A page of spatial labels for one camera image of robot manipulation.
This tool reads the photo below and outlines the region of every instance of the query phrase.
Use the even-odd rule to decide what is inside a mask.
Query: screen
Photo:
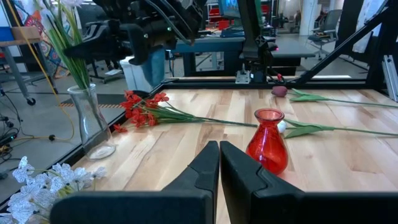
[[[238,0],[219,0],[220,15],[225,17],[240,18]]]

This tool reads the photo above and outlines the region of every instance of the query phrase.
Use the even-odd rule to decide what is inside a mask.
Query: chair
[[[315,52],[315,54],[318,54],[318,60],[322,60],[321,54],[328,54],[328,52],[322,50],[322,47],[338,40],[336,26],[342,11],[341,9],[331,10],[325,21],[323,23],[320,21],[319,28],[311,30],[314,31],[314,34],[309,36],[308,40],[320,46],[320,50]]]

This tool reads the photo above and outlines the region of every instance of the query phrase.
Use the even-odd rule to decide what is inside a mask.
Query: desk
[[[325,125],[398,132],[398,111],[341,103],[291,103],[270,90],[165,90],[176,108],[197,116],[256,124],[254,111],[278,108],[286,118]],[[394,104],[373,90],[313,90],[342,100]],[[245,150],[255,128],[221,124],[166,124],[114,134],[116,152],[74,167],[108,173],[100,190],[160,190],[183,171],[208,141],[226,140]],[[398,188],[398,139],[346,131],[285,141],[289,164],[281,178],[306,191],[377,191]],[[221,182],[217,223],[229,223]]]
[[[44,69],[47,71],[47,66],[46,66],[46,63],[45,63],[45,57],[44,57],[42,49],[40,47],[40,41],[42,41],[40,38],[30,39],[29,40],[29,42],[36,48],[39,60],[42,62],[42,65],[44,66]],[[13,40],[13,41],[0,42],[0,49],[5,55],[5,62],[10,66],[10,69],[12,71],[12,74],[2,73],[1,76],[5,76],[5,75],[14,76],[14,80],[17,82],[18,87],[21,90],[21,93],[24,95],[25,99],[27,100],[28,104],[29,105],[34,105],[35,104],[35,100],[29,96],[29,93],[28,93],[27,88],[25,86],[25,82],[33,82],[33,81],[38,80],[38,78],[35,77],[35,78],[29,78],[29,79],[24,80],[22,78],[21,73],[18,70],[17,62],[16,62],[16,60],[14,59],[14,57],[12,56],[12,54],[11,54],[11,52],[9,50],[10,46],[13,46],[13,45],[24,45],[24,44],[27,44],[27,42],[25,40]],[[41,76],[43,76],[44,74],[42,72],[40,72],[38,74],[32,74],[32,75],[35,75],[35,76],[41,75]],[[50,78],[50,81],[52,83],[52,86],[53,86],[55,92],[57,93],[57,89],[55,87],[55,84],[54,84],[54,82],[52,80],[51,75],[48,74],[48,76]]]
[[[172,53],[182,54],[185,76],[233,76],[242,68],[243,60],[239,59],[239,54],[242,52],[244,41],[244,37],[205,37],[196,39],[195,45],[189,46],[179,40]],[[314,53],[296,40],[277,38],[276,44],[279,50],[272,53],[273,66],[283,75],[295,75],[295,68],[300,66],[301,58],[315,57]],[[195,52],[224,52],[224,70],[197,72]]]

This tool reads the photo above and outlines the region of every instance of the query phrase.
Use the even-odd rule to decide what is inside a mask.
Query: clear glass vase
[[[79,130],[83,150],[89,160],[98,160],[110,156],[115,150],[111,131],[98,108],[95,84],[87,90],[77,85],[68,92],[79,115]]]

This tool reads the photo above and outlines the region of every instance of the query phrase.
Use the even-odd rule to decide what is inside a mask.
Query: gray floor
[[[278,39],[294,39],[298,40],[303,45],[306,43],[306,37],[299,37],[298,35],[285,34],[278,37]],[[307,44],[306,47],[312,51],[316,51],[317,48]],[[333,45],[328,45],[325,50],[333,50]],[[197,56],[197,63],[207,57],[208,54],[203,54]],[[207,58],[200,66],[199,69],[212,70],[212,63],[210,61],[211,57]],[[311,69],[314,65],[318,63],[316,58],[302,59],[302,66],[305,69]],[[169,73],[169,64],[165,62],[165,72]],[[349,75],[351,77],[365,77],[366,74],[363,69],[355,67],[354,65],[345,62],[342,59],[337,59],[332,62],[326,69],[324,69],[319,75]],[[182,59],[178,58],[175,61],[174,73],[176,77],[183,76],[183,63]],[[59,97],[61,101],[69,99],[67,94],[67,89],[74,85],[72,77],[61,78],[55,81],[56,86],[59,91]],[[103,84],[101,80],[93,79],[93,83],[96,84],[97,93],[100,94],[123,94],[123,91],[127,89],[125,79],[121,78],[119,80],[110,81],[107,84]],[[33,85],[28,85],[28,91],[31,97],[36,99],[36,105],[29,106],[26,100],[22,96],[15,82],[8,82],[2,84],[4,90],[10,99],[14,102],[16,108],[18,109],[19,116],[23,119],[22,127],[26,134],[33,134],[35,136],[48,136],[54,134],[60,138],[69,138],[72,130],[68,118],[62,113],[60,108],[57,106],[57,102],[51,89],[46,80],[40,80]],[[0,97],[0,113],[3,116],[8,116],[12,122],[19,128],[18,122],[16,120],[16,115],[9,109],[12,109],[11,104],[5,97]],[[65,108],[65,110],[70,114],[73,123],[75,125],[75,136],[71,141],[60,142],[54,141],[50,142],[47,139],[32,139],[28,141],[14,141],[12,146],[14,150],[12,151],[13,158],[21,158],[22,156],[27,156],[29,162],[36,169],[45,169],[56,162],[60,157],[68,154],[75,146],[80,144],[80,136],[78,132],[78,115],[75,108]],[[108,122],[119,116],[122,109],[113,108],[101,108],[101,112]],[[0,172],[11,169],[17,166],[17,161],[7,161],[0,166]],[[11,194],[15,193],[21,185],[18,184],[12,177],[8,177],[5,180],[0,180],[0,202],[7,199]]]

